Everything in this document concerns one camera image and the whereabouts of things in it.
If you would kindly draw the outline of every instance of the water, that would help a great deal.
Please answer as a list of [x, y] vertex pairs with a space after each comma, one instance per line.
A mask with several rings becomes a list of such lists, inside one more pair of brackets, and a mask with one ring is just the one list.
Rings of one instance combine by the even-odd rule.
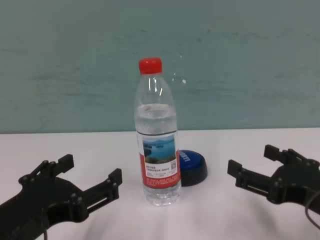
[[[135, 110], [135, 129], [139, 133], [148, 135], [172, 133], [177, 130], [176, 110], [167, 104], [140, 105]], [[143, 185], [143, 190], [151, 204], [166, 206], [179, 199], [181, 181], [172, 187], [161, 189]]]

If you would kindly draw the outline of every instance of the qr code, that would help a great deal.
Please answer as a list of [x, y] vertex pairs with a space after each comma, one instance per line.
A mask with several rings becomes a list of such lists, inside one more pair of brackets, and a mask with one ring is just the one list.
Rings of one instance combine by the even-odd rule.
[[171, 163], [171, 170], [176, 169], [177, 168], [177, 162], [174, 161]]

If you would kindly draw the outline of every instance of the red bottle cap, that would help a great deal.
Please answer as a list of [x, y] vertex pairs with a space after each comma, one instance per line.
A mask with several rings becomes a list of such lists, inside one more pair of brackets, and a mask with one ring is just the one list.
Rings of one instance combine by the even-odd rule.
[[139, 61], [139, 70], [144, 74], [162, 73], [162, 62], [159, 57], [143, 58]]

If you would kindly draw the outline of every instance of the lake image on label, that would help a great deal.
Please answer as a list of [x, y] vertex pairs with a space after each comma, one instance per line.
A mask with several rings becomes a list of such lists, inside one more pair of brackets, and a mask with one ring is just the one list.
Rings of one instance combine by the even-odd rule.
[[144, 160], [149, 164], [164, 164], [176, 159], [175, 135], [143, 137]]

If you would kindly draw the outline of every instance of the black cable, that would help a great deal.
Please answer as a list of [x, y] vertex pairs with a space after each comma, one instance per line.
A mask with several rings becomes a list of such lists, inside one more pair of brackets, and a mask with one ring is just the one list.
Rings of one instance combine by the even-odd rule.
[[318, 225], [309, 215], [309, 208], [310, 205], [313, 203], [314, 200], [316, 200], [317, 197], [319, 197], [320, 191], [317, 191], [312, 197], [310, 197], [309, 201], [306, 203], [305, 208], [304, 208], [304, 213], [308, 220], [317, 228], [320, 230], [320, 225]]
[[45, 230], [43, 231], [43, 239], [44, 239], [44, 240], [48, 240], [47, 229], [45, 229]]
[[43, 230], [43, 240], [48, 240], [47, 228], [45, 227], [43, 222], [42, 222], [41, 226], [42, 226], [42, 230]]

